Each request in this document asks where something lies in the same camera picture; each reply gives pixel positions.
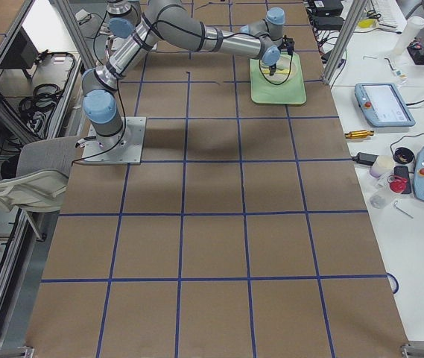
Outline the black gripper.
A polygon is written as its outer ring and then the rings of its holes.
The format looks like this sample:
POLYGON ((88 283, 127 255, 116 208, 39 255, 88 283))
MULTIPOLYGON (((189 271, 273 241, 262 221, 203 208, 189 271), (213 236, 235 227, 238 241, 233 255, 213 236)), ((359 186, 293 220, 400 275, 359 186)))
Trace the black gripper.
MULTIPOLYGON (((287 53, 293 53, 294 52, 294 39, 292 37, 287 37, 284 35, 282 37, 282 42, 280 43, 280 51, 287 53)), ((273 76, 276 73, 276 64, 269 67, 269 75, 273 76)))

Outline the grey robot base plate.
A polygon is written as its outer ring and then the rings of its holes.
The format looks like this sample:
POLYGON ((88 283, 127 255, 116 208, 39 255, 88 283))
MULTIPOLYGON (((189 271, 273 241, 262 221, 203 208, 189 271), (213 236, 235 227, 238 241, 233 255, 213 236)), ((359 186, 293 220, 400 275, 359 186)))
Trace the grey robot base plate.
POLYGON ((83 146, 81 160, 88 165, 140 165, 145 138, 145 117, 127 116, 125 134, 112 137, 97 135, 93 125, 89 126, 87 140, 83 146))

